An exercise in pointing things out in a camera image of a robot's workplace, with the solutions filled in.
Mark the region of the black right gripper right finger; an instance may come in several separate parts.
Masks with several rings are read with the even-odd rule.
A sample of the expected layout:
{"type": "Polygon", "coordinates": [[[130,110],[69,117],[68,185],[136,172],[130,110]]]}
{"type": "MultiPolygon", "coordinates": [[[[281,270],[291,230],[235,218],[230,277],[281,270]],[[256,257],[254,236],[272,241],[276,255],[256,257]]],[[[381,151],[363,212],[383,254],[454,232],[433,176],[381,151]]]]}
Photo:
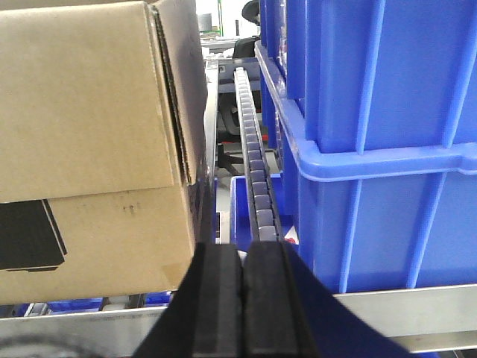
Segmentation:
{"type": "Polygon", "coordinates": [[[287,242],[252,242],[244,262],[246,357],[410,357],[347,309],[287,242]]]}

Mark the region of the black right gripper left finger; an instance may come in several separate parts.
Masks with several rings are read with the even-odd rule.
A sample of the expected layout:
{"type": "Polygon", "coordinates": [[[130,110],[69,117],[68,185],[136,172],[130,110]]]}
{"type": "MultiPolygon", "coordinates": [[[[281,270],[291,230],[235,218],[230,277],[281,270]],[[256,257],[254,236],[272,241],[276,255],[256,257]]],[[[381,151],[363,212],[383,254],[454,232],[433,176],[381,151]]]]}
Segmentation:
{"type": "Polygon", "coordinates": [[[241,260],[236,247],[198,243],[179,289],[134,357],[240,357],[241,260]]]}

